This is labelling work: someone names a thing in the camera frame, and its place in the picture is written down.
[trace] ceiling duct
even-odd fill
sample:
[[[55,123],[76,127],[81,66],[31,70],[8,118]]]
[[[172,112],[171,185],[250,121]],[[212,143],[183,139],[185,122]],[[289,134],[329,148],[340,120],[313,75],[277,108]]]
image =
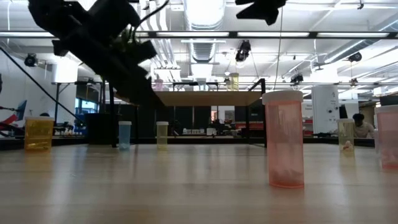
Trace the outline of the ceiling duct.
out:
[[[398,14],[394,14],[390,18],[386,19],[384,22],[381,22],[380,24],[376,25],[372,30],[370,31],[379,31],[379,32],[397,32],[398,31]],[[311,65],[318,66],[318,65],[326,65],[330,63],[335,63],[341,59],[347,58],[356,52],[359,52],[362,49],[365,49],[366,47],[369,47],[372,44],[375,44],[380,40],[377,39],[366,39],[366,40],[352,40],[349,41],[347,44],[339,47],[333,52],[330,52],[326,55],[319,55],[318,56],[318,63],[313,63],[309,62],[309,60],[314,59],[314,56],[310,56],[308,58],[308,61],[303,61],[300,63],[298,66],[292,68],[289,70],[288,73],[294,71],[294,70],[304,70],[307,67],[310,67]]]
[[[195,31],[211,31],[220,30],[223,18],[226,0],[184,0],[185,22],[188,30]],[[208,63],[210,62],[216,51],[214,43],[190,43],[191,62]],[[192,73],[195,77],[210,77],[213,69],[212,65],[205,65],[208,68],[195,68],[192,65]]]

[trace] wooden table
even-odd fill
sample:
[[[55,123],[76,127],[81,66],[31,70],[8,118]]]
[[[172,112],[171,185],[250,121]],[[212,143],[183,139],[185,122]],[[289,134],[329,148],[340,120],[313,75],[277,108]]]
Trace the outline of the wooden table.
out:
[[[1,223],[398,223],[398,171],[374,149],[305,146],[305,189],[267,180],[264,149],[155,145],[0,152]]]

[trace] table surface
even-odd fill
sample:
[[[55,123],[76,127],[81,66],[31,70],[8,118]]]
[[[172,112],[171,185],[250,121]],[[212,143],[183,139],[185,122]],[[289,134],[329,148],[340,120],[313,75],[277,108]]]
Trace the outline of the table surface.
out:
[[[374,149],[308,144],[305,188],[268,185],[250,145],[0,152],[1,223],[398,223],[398,171]]]

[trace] blue cup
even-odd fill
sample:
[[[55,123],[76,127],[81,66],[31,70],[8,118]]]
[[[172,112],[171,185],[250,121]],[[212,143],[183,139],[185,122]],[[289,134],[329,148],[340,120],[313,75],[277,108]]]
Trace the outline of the blue cup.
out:
[[[131,121],[119,121],[119,149],[130,150]]]

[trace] person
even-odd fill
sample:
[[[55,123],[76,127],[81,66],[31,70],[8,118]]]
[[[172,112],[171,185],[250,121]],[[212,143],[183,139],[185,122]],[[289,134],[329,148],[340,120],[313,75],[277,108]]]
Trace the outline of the person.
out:
[[[355,122],[354,137],[356,138],[373,138],[373,125],[364,122],[365,116],[363,114],[354,114]]]

